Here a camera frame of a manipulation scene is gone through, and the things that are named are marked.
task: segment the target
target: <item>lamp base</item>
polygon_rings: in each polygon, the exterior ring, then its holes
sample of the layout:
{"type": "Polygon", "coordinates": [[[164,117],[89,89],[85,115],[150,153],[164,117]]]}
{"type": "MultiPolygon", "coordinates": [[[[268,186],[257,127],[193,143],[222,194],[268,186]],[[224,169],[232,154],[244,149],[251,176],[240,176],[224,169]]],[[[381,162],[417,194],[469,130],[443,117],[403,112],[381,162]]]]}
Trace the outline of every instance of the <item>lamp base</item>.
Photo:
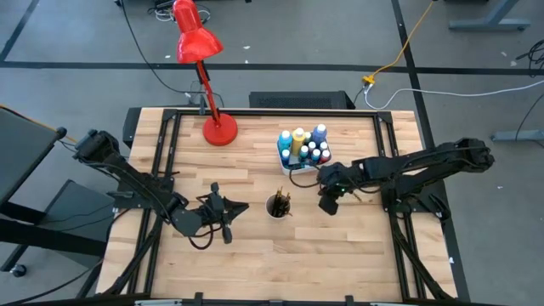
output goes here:
{"type": "Polygon", "coordinates": [[[228,145],[238,134],[238,125],[232,116],[219,114],[219,122],[220,127],[215,124],[213,117],[209,117],[202,128],[202,134],[210,145],[228,145]]]}

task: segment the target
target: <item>concrete floor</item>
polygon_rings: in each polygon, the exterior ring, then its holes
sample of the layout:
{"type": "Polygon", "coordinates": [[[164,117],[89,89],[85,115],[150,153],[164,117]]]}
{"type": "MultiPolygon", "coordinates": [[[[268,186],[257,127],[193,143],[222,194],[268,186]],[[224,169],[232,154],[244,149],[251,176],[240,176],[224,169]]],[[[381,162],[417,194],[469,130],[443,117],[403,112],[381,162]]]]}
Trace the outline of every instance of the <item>concrete floor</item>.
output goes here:
{"type": "MultiPolygon", "coordinates": [[[[0,0],[0,48],[9,39],[31,0],[0,0]]],[[[136,36],[150,62],[174,63],[179,32],[146,9],[150,0],[125,0],[136,36]]],[[[384,65],[400,50],[399,33],[389,1],[274,0],[245,4],[203,2],[212,10],[207,27],[225,50],[213,63],[384,65]]],[[[512,61],[542,39],[544,4],[525,0],[513,17],[530,18],[525,32],[462,33],[447,29],[450,19],[481,16],[485,4],[437,2],[411,45],[417,66],[525,68],[512,61]]],[[[426,1],[401,0],[410,30],[426,1]]],[[[41,0],[7,61],[141,63],[122,11],[111,0],[41,0]]],[[[399,65],[405,65],[404,59],[399,65]]],[[[193,71],[158,71],[172,87],[189,89],[193,71]]],[[[364,72],[210,71],[214,90],[227,107],[248,107],[250,91],[345,90],[352,98],[364,72]]],[[[385,103],[398,88],[408,88],[407,74],[383,73],[372,89],[374,104],[385,103]]],[[[541,80],[528,76],[419,75],[422,88],[478,93],[523,86],[541,80]]],[[[544,206],[539,188],[544,151],[534,143],[494,144],[496,130],[515,129],[544,87],[487,98],[425,96],[436,143],[460,137],[485,140],[496,164],[479,175],[458,174],[446,180],[459,248],[472,301],[535,305],[544,298],[544,206]]],[[[180,105],[187,98],[164,88],[147,70],[77,70],[0,68],[0,103],[51,126],[64,126],[81,138],[89,128],[120,138],[128,107],[180,105]]],[[[366,106],[356,101],[360,109],[366,106]]],[[[401,94],[390,110],[416,110],[413,96],[401,94]]],[[[538,105],[525,128],[544,128],[544,105],[538,105]]],[[[67,179],[105,192],[114,182],[55,148],[14,196],[14,201],[44,209],[67,179]]],[[[0,244],[0,260],[13,246],[0,244]]],[[[47,250],[29,248],[20,260],[24,278],[0,274],[0,303],[39,293],[81,273],[84,267],[47,250]]],[[[43,299],[71,298],[82,280],[43,299]]]]}

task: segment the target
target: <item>yellow extension cord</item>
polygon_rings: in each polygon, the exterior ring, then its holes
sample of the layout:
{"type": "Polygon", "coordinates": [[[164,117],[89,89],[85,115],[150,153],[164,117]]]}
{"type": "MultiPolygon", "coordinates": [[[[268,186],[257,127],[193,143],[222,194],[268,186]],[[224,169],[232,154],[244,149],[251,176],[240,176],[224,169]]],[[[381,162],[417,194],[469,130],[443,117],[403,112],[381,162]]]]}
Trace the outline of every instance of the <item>yellow extension cord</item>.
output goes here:
{"type": "MultiPolygon", "coordinates": [[[[43,123],[41,123],[41,122],[37,122],[36,120],[33,120],[33,119],[31,119],[31,118],[29,118],[29,117],[27,117],[27,116],[21,115],[20,113],[18,113],[18,112],[15,111],[15,110],[10,109],[10,108],[7,107],[6,105],[0,105],[0,109],[5,109],[6,111],[9,111],[9,112],[11,112],[11,113],[14,113],[14,114],[17,115],[17,116],[20,116],[20,117],[22,117],[22,118],[25,118],[26,120],[28,120],[28,121],[30,121],[30,122],[34,122],[34,123],[36,123],[37,125],[42,126],[42,127],[44,127],[44,128],[50,129],[50,130],[55,131],[55,132],[57,131],[56,129],[50,127],[50,126],[47,125],[47,124],[43,124],[43,123]]],[[[68,139],[68,140],[70,140],[70,141],[73,142],[74,144],[77,143],[77,140],[73,139],[73,138],[70,137],[70,136],[65,136],[65,138],[68,139]]]]}
{"type": "Polygon", "coordinates": [[[394,65],[396,65],[399,60],[400,60],[400,57],[402,56],[402,54],[405,52],[405,49],[406,49],[406,46],[408,46],[408,43],[410,42],[410,39],[411,39],[411,36],[414,34],[414,32],[416,32],[417,28],[419,27],[419,25],[422,23],[422,21],[425,19],[425,17],[427,16],[427,13],[431,10],[431,8],[433,7],[433,4],[434,4],[434,1],[431,1],[431,3],[428,5],[427,9],[425,10],[425,13],[423,13],[422,17],[419,19],[419,21],[416,23],[416,26],[414,26],[414,28],[412,29],[412,31],[410,32],[410,35],[408,36],[408,38],[406,39],[406,42],[405,42],[405,45],[402,47],[402,49],[400,50],[399,52],[399,55],[397,56],[397,59],[389,64],[389,65],[385,65],[384,67],[374,71],[374,73],[372,73],[371,75],[369,76],[363,76],[362,77],[362,81],[363,82],[368,82],[370,84],[374,84],[376,83],[376,80],[374,79],[374,77],[376,76],[376,74],[380,73],[381,71],[384,71],[386,69],[388,69],[389,67],[392,67],[394,65]]]}

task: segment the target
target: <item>yellow bottle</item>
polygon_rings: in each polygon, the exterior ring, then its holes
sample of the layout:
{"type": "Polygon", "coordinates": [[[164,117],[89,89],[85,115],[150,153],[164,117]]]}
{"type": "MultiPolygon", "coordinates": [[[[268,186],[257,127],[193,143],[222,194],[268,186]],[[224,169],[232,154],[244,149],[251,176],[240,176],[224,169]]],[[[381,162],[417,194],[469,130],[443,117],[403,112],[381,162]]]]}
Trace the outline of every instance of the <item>yellow bottle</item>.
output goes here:
{"type": "Polygon", "coordinates": [[[304,130],[299,127],[292,133],[291,154],[298,156],[300,148],[304,145],[304,130]]]}

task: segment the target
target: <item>paint bottle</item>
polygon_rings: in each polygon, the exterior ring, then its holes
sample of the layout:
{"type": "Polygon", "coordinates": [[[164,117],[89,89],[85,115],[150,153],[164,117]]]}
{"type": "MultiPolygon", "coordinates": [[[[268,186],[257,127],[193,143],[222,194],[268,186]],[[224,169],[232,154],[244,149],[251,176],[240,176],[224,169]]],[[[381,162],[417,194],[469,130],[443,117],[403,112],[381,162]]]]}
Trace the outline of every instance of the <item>paint bottle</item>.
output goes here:
{"type": "Polygon", "coordinates": [[[325,141],[325,138],[326,138],[325,124],[320,124],[314,128],[314,132],[312,133],[312,141],[314,141],[316,144],[320,144],[323,141],[325,141]]]}
{"type": "Polygon", "coordinates": [[[324,150],[321,153],[320,163],[326,163],[331,159],[331,152],[329,150],[324,150]]]}
{"type": "Polygon", "coordinates": [[[300,127],[292,133],[291,153],[295,156],[300,152],[300,148],[304,145],[304,130],[300,127]]]}
{"type": "Polygon", "coordinates": [[[313,150],[312,151],[312,162],[318,162],[320,160],[321,151],[320,150],[313,150]]]}
{"type": "Polygon", "coordinates": [[[310,152],[313,152],[313,151],[315,150],[315,142],[310,141],[310,142],[308,143],[308,150],[309,150],[310,152]]]}
{"type": "Polygon", "coordinates": [[[325,141],[323,141],[320,144],[320,150],[321,150],[321,152],[323,152],[324,150],[329,150],[329,145],[325,141]]]}
{"type": "Polygon", "coordinates": [[[291,156],[291,152],[289,150],[283,150],[281,152],[281,164],[283,166],[289,165],[289,156],[291,156]]]}
{"type": "Polygon", "coordinates": [[[300,154],[298,155],[298,160],[300,162],[304,162],[308,158],[308,153],[308,146],[303,145],[302,147],[300,147],[300,154]]]}
{"type": "Polygon", "coordinates": [[[312,141],[312,133],[311,132],[304,133],[304,144],[308,145],[310,141],[312,141]]]}
{"type": "Polygon", "coordinates": [[[280,134],[280,138],[278,139],[278,150],[282,152],[283,150],[289,150],[291,147],[292,142],[292,136],[289,131],[283,131],[280,134]]]}

